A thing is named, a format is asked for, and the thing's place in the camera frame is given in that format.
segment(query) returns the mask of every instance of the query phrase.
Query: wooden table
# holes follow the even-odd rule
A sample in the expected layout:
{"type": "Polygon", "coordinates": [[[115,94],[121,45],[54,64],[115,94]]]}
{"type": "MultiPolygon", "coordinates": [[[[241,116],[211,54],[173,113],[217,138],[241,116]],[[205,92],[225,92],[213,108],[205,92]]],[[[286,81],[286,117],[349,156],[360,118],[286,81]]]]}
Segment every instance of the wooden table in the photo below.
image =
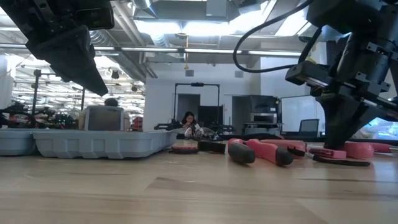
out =
{"type": "Polygon", "coordinates": [[[372,162],[0,157],[0,223],[398,223],[398,156],[372,162]]]}

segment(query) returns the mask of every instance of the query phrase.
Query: black chair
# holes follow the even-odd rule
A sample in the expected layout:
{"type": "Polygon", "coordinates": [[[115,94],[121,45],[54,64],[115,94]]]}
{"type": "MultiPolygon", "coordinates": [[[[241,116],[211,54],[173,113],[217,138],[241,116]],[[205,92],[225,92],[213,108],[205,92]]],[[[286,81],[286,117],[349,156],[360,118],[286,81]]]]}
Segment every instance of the black chair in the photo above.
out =
{"type": "Polygon", "coordinates": [[[299,136],[318,137],[319,119],[305,119],[300,122],[299,136]]]}

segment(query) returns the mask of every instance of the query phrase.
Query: person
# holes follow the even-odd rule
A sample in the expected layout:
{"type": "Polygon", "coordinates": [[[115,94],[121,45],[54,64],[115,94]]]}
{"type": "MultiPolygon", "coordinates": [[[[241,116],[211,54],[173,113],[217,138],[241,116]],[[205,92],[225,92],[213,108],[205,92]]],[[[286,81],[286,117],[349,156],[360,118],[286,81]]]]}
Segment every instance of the person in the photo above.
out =
{"type": "Polygon", "coordinates": [[[186,138],[193,137],[193,135],[198,130],[203,132],[203,129],[197,123],[197,121],[195,120],[195,115],[191,111],[185,113],[184,117],[182,118],[181,124],[183,125],[182,128],[185,131],[184,136],[186,138]]]}
{"type": "MultiPolygon", "coordinates": [[[[119,106],[119,102],[115,98],[108,98],[104,102],[105,106],[119,106]]],[[[86,110],[83,110],[79,114],[79,130],[84,130],[85,128],[85,120],[86,120],[86,110]]],[[[126,112],[124,113],[124,131],[127,131],[130,128],[130,116],[126,112]]]]}

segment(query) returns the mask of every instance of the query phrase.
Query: ceiling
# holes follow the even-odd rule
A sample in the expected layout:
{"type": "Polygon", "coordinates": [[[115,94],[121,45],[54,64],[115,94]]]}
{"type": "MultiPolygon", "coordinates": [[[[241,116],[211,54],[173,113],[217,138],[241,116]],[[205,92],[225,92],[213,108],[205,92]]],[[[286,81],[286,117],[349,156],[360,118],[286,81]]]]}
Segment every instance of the ceiling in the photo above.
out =
{"type": "MultiPolygon", "coordinates": [[[[250,7],[239,8],[238,4],[248,0],[158,0],[154,1],[151,9],[157,18],[146,13],[147,9],[141,10],[134,6],[131,1],[113,1],[115,16],[115,27],[107,30],[114,44],[120,46],[151,46],[159,47],[160,43],[171,47],[190,47],[198,49],[234,49],[239,38],[250,28],[262,23],[264,20],[275,18],[300,4],[301,0],[259,0],[260,4],[250,7]],[[184,32],[188,35],[187,39],[181,39],[175,33],[184,32]]],[[[269,27],[263,28],[248,38],[241,46],[244,50],[283,50],[288,52],[300,52],[304,43],[299,41],[295,34],[312,35],[315,27],[307,24],[304,12],[300,12],[290,20],[280,21],[269,27]]],[[[0,42],[1,43],[26,43],[27,39],[21,31],[10,20],[5,12],[0,11],[0,42]]],[[[18,55],[16,60],[24,60],[22,64],[28,64],[31,68],[16,68],[16,84],[13,97],[15,100],[29,103],[32,101],[32,82],[34,68],[44,67],[48,70],[46,63],[36,60],[26,52],[8,51],[11,55],[18,55]]],[[[150,73],[150,63],[232,63],[231,55],[218,54],[155,54],[155,53],[126,53],[126,57],[133,62],[131,67],[140,67],[143,74],[137,75],[139,71],[126,70],[125,65],[118,65],[118,61],[107,59],[105,56],[96,58],[98,70],[103,80],[106,82],[109,92],[104,97],[87,93],[85,96],[85,106],[101,105],[108,97],[119,97],[125,110],[134,114],[142,114],[145,102],[145,80],[139,77],[156,76],[150,73]],[[110,71],[117,70],[120,73],[119,80],[112,80],[110,71]],[[136,93],[131,91],[131,87],[138,87],[136,93]]],[[[254,56],[238,57],[242,64],[247,64],[255,60],[254,56]]],[[[79,110],[81,100],[81,90],[74,83],[62,83],[59,77],[41,76],[39,80],[40,106],[50,106],[57,110],[79,110]]]]}

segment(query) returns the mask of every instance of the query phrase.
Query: cable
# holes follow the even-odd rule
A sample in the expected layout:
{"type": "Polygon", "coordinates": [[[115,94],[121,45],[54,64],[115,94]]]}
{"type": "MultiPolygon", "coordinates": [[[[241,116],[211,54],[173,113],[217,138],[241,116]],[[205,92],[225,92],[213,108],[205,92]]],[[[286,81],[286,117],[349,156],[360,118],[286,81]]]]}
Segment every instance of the cable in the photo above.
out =
{"type": "Polygon", "coordinates": [[[265,28],[265,27],[271,25],[271,24],[274,24],[274,23],[276,23],[276,22],[279,22],[279,21],[281,21],[281,20],[283,20],[283,19],[288,18],[288,17],[291,16],[292,14],[295,14],[296,12],[299,12],[300,10],[302,10],[302,9],[306,8],[307,6],[309,6],[313,1],[314,1],[314,0],[307,0],[307,1],[305,1],[303,4],[301,4],[301,5],[299,5],[298,7],[296,7],[295,9],[293,9],[293,10],[291,10],[291,11],[289,11],[289,12],[286,12],[285,14],[282,14],[282,15],[276,17],[276,18],[273,18],[273,19],[271,19],[271,20],[269,20],[269,21],[265,21],[265,22],[262,23],[261,25],[256,26],[255,28],[253,28],[253,29],[249,30],[247,33],[245,33],[245,34],[242,36],[242,38],[239,39],[238,43],[237,43],[236,46],[235,46],[234,52],[233,52],[233,54],[232,54],[235,65],[236,65],[240,70],[242,70],[242,71],[244,71],[244,72],[249,72],[249,73],[273,72],[273,71],[282,70],[282,69],[291,68],[291,67],[293,67],[293,66],[296,66],[296,65],[284,65],[284,66],[279,66],[279,67],[274,67],[274,68],[266,68],[266,69],[260,69],[260,70],[248,69],[248,68],[245,68],[245,67],[243,67],[243,66],[241,66],[241,65],[239,64],[237,54],[238,54],[238,50],[239,50],[239,47],[241,46],[241,44],[242,44],[250,35],[252,35],[253,33],[255,33],[255,32],[257,32],[257,31],[259,31],[259,30],[261,30],[261,29],[263,29],[263,28],[265,28]]]}
{"type": "Polygon", "coordinates": [[[14,68],[12,68],[12,69],[8,70],[8,72],[6,72],[6,73],[0,75],[0,79],[1,79],[2,77],[5,77],[6,75],[8,75],[8,73],[10,73],[13,69],[16,69],[17,67],[19,67],[19,66],[20,66],[22,63],[24,63],[24,62],[26,61],[26,59],[29,58],[31,55],[32,55],[32,54],[29,54],[26,58],[24,58],[21,62],[19,62],[14,68]]]}
{"type": "Polygon", "coordinates": [[[317,29],[317,31],[315,31],[315,33],[313,34],[312,38],[310,39],[310,41],[308,41],[308,43],[305,45],[303,51],[301,52],[300,57],[298,58],[298,62],[301,63],[303,61],[305,61],[305,59],[307,58],[308,54],[310,53],[313,45],[315,44],[315,42],[318,40],[319,36],[322,33],[322,27],[319,27],[317,29]]]}

